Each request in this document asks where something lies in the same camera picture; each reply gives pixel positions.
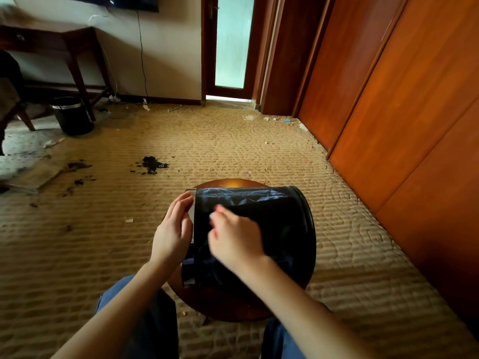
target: wall-mounted television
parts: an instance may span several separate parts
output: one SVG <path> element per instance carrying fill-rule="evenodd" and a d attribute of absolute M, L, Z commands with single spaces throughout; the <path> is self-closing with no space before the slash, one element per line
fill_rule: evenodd
<path fill-rule="evenodd" d="M 159 12 L 158 0 L 75 0 L 89 4 Z"/>

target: blue pants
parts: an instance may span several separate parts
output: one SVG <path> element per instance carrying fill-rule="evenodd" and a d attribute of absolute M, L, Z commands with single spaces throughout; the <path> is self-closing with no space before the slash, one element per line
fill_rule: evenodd
<path fill-rule="evenodd" d="M 98 302 L 96 312 L 116 296 L 133 278 L 124 277 L 111 286 Z M 123 358 L 178 359 L 178 328 L 175 302 L 162 289 L 133 330 Z M 298 346 L 275 317 L 268 320 L 261 348 L 262 359 L 304 359 Z"/>

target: person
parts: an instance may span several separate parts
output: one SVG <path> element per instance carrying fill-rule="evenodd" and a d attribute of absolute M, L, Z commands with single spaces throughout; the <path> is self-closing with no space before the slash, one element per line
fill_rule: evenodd
<path fill-rule="evenodd" d="M 174 301 L 161 289 L 192 239 L 187 191 L 171 203 L 156 230 L 151 258 L 101 297 L 97 313 L 53 358 L 178 358 Z M 272 311 L 262 359 L 376 358 L 364 342 L 265 255 L 258 224 L 222 206 L 210 216 L 211 253 Z"/>

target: black cylinder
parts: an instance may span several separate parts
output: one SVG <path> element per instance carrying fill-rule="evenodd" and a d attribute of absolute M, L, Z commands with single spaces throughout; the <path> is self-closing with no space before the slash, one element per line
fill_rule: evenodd
<path fill-rule="evenodd" d="M 297 187 L 204 188 L 196 190 L 193 247 L 183 263 L 183 284 L 247 293 L 246 286 L 212 257 L 209 215 L 221 204 L 258 223 L 264 252 L 301 286 L 316 263 L 316 232 L 306 198 Z"/>
<path fill-rule="evenodd" d="M 79 136 L 93 130 L 94 124 L 88 118 L 87 110 L 79 98 L 55 98 L 52 108 L 62 131 L 67 135 Z"/>

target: black bucket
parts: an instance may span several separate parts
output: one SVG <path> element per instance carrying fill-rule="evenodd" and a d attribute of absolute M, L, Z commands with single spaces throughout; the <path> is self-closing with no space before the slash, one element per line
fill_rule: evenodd
<path fill-rule="evenodd" d="M 84 135 L 93 130 L 87 110 L 76 97 L 60 97 L 52 101 L 52 108 L 64 133 L 70 136 Z"/>
<path fill-rule="evenodd" d="M 221 204 L 258 223 L 264 252 L 295 282 L 306 287 L 316 264 L 316 232 L 308 202 L 297 187 L 203 188 L 192 193 L 194 235 L 182 264 L 183 285 L 250 293 L 209 250 L 209 215 Z"/>

